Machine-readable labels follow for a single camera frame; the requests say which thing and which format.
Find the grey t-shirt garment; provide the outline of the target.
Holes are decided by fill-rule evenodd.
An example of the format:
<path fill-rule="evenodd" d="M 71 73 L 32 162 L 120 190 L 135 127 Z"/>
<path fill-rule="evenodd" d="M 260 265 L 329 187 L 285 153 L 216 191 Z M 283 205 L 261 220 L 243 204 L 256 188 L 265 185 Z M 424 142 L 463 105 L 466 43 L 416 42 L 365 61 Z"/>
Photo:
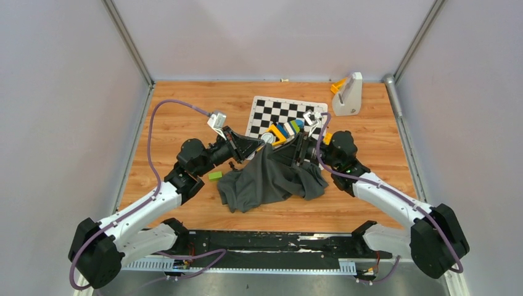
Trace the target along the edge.
<path fill-rule="evenodd" d="M 328 182 L 318 165 L 287 166 L 272 159 L 274 149 L 267 144 L 240 170 L 232 170 L 218 180 L 221 203 L 230 212 L 245 213 L 263 204 L 283 202 L 296 195 L 306 201 L 324 195 Z"/>

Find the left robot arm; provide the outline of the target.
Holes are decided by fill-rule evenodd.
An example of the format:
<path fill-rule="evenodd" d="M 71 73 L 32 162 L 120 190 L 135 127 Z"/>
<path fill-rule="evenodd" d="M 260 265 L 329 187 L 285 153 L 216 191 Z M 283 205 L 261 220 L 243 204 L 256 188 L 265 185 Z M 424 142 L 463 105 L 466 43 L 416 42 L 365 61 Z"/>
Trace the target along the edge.
<path fill-rule="evenodd" d="M 75 282 L 75 271 L 88 287 L 99 289 L 136 260 L 164 250 L 183 254 L 189 238 L 180 222 L 171 218 L 152 229 L 146 226 L 194 197 L 204 186 L 201 176 L 230 159 L 242 163 L 264 145 L 263 140 L 237 134 L 228 126 L 208 146 L 196 138 L 183 142 L 173 169 L 153 190 L 98 222 L 87 218 L 78 224 L 68 253 L 71 286 L 84 290 Z"/>

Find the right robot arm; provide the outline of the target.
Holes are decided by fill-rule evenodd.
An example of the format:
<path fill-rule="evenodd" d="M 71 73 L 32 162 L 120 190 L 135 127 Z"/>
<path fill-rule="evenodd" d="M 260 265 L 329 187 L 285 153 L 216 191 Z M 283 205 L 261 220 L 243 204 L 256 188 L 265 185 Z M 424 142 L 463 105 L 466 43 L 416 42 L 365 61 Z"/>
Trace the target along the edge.
<path fill-rule="evenodd" d="M 447 271 L 463 272 L 461 259 L 470 252 L 455 212 L 441 203 L 433 206 L 406 195 L 381 180 L 356 157 L 351 132 L 337 131 L 329 143 L 300 132 L 293 140 L 275 149 L 269 158 L 290 167 L 299 167 L 309 158 L 330 172 L 340 191 L 379 208 L 403 229 L 370 221 L 352 240 L 359 257 L 383 251 L 406 259 L 427 276 L 438 279 Z"/>

